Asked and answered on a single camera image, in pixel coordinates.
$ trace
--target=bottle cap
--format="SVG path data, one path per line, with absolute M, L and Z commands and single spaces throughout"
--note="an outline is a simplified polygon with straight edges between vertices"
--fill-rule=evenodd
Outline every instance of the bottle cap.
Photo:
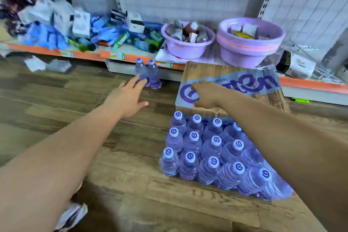
M 212 144 L 214 146 L 220 146 L 221 145 L 221 138 L 219 136 L 213 136 L 212 137 Z
M 269 181 L 272 178 L 271 173 L 266 168 L 261 168 L 259 170 L 259 177 L 264 181 Z
M 192 23 L 191 23 L 191 28 L 192 28 L 193 30 L 197 30 L 197 29 L 198 29 L 198 24 L 197 24 L 196 22 L 192 22 Z
M 197 131 L 192 131 L 190 133 L 190 139 L 191 139 L 191 141 L 198 141 L 198 139 L 199 139 L 198 132 Z
M 233 123 L 233 128 L 234 128 L 235 130 L 237 130 L 237 131 L 241 131 L 241 128 L 240 128 L 240 126 L 238 125 L 237 122 Z
M 175 138 L 179 135 L 179 130 L 177 128 L 171 128 L 169 129 L 169 134 Z
M 222 125 L 222 120 L 221 119 L 213 119 L 213 126 L 216 128 L 221 127 Z
M 210 156 L 208 159 L 209 166 L 212 168 L 217 168 L 219 167 L 219 159 L 215 156 Z
M 165 149 L 163 150 L 163 155 L 164 155 L 167 159 L 170 159 L 170 158 L 173 157 L 174 152 L 173 152 L 172 148 L 165 148 Z
M 233 163 L 232 165 L 232 170 L 233 172 L 235 173 L 238 173 L 238 174 L 242 174 L 244 173 L 245 171 L 245 166 L 243 163 L 239 162 L 239 161 L 236 161 L 235 163 Z
M 193 152 L 189 151 L 188 153 L 186 153 L 185 159 L 188 163 L 194 163 L 194 161 L 196 160 L 196 155 Z
M 180 111 L 176 111 L 176 112 L 174 113 L 174 118 L 175 118 L 176 120 L 182 119 L 182 113 L 181 113 Z
M 202 117 L 200 115 L 196 114 L 196 115 L 193 116 L 192 121 L 194 123 L 198 124 L 198 123 L 200 123 L 202 121 Z
M 244 148 L 244 143 L 240 139 L 235 139 L 233 142 L 233 148 L 237 151 L 241 151 Z

